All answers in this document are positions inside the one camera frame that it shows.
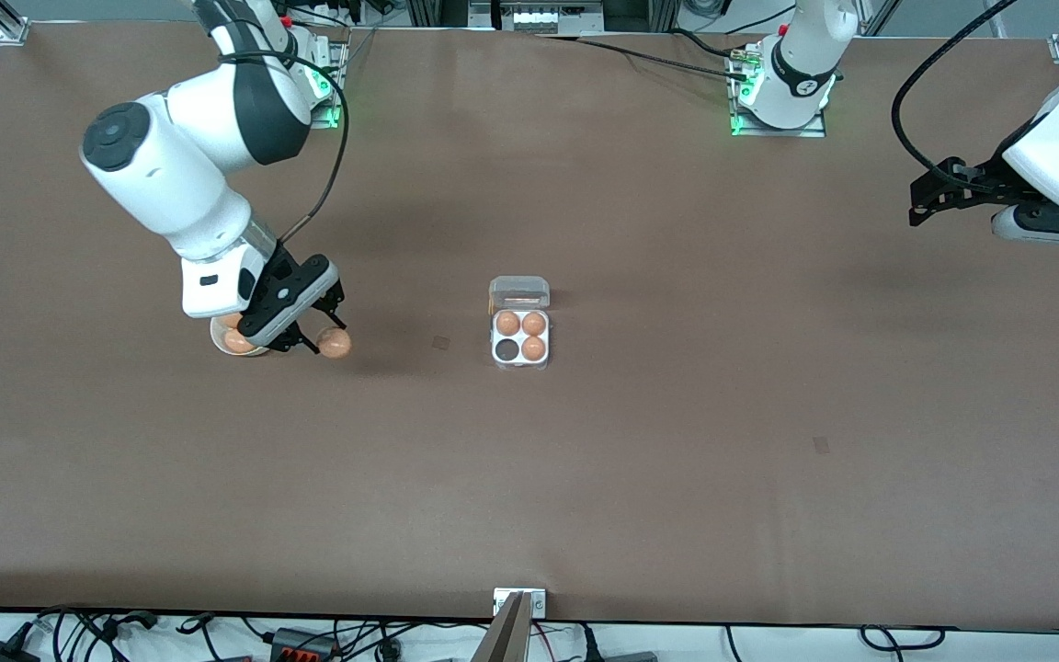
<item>brown table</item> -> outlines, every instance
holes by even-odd
[[[854,42],[795,140],[730,137],[700,75],[380,32],[290,244],[344,275],[337,364],[214,351],[77,162],[212,66],[198,26],[35,25],[0,51],[0,604],[482,616],[522,584],[555,619],[1059,627],[1059,248],[908,227],[889,105],[936,44]],[[971,41],[904,119],[974,160],[1056,83]],[[234,187],[283,230],[336,141]],[[543,373],[488,363],[499,273],[554,286]]]

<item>egg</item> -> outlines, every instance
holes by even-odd
[[[248,342],[248,339],[240,336],[238,330],[234,328],[228,328],[223,332],[223,345],[228,351],[238,353],[238,355],[244,355],[244,353],[252,352],[255,345]]]
[[[317,335],[317,348],[326,358],[345,358],[349,356],[349,334],[345,328],[329,326]]]
[[[244,314],[233,312],[231,315],[225,315],[220,317],[219,324],[222,324],[228,328],[235,328],[236,326],[239,326],[240,319],[244,319]]]
[[[501,310],[501,314],[497,315],[497,333],[501,336],[517,334],[520,327],[521,320],[518,319],[518,314],[509,312],[509,310]]]
[[[540,312],[531,312],[521,320],[521,327],[525,328],[526,334],[531,336],[541,336],[541,333],[546,329],[546,319]]]
[[[521,356],[526,357],[526,360],[541,360],[541,357],[546,356],[545,340],[535,336],[526,338],[525,343],[521,343]]]

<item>egg carton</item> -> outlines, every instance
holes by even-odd
[[[501,314],[505,312],[518,316],[518,329],[508,336],[497,328],[497,319],[500,318]],[[542,328],[541,334],[538,336],[526,334],[524,326],[526,316],[533,314],[541,315],[546,320],[546,327]],[[492,363],[496,363],[498,368],[537,368],[538,370],[545,370],[546,363],[550,361],[550,315],[545,310],[497,310],[496,314],[492,314],[491,320],[489,320],[488,337],[488,352],[492,356]],[[545,353],[542,353],[541,358],[538,360],[531,360],[522,352],[526,340],[534,337],[540,338],[541,342],[545,344]]]

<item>table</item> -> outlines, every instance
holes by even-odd
[[[0,52],[0,604],[482,616],[542,586],[554,619],[1059,627],[1059,247],[908,227],[889,106],[936,47],[854,42],[797,140],[618,54],[379,32],[290,243],[341,269],[338,364],[214,351],[77,162],[101,109],[213,65],[198,26],[34,25]],[[1043,42],[972,40],[904,121],[974,162],[1058,83]],[[282,231],[336,145],[232,184]],[[545,372],[486,358],[500,273],[554,286]]]

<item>gray floor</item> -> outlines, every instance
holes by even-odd
[[[35,20],[192,20],[180,0],[13,0],[16,8]],[[765,17],[790,0],[735,0],[731,16],[718,21],[711,31],[728,30],[753,17]],[[907,0],[896,12],[883,34],[887,37],[949,37],[983,11],[983,0]],[[773,30],[762,24],[757,32]],[[702,26],[705,18],[682,10],[681,24]],[[1018,3],[1004,13],[1008,37],[1047,37],[1059,31],[1059,3]],[[989,35],[986,30],[980,31]]]

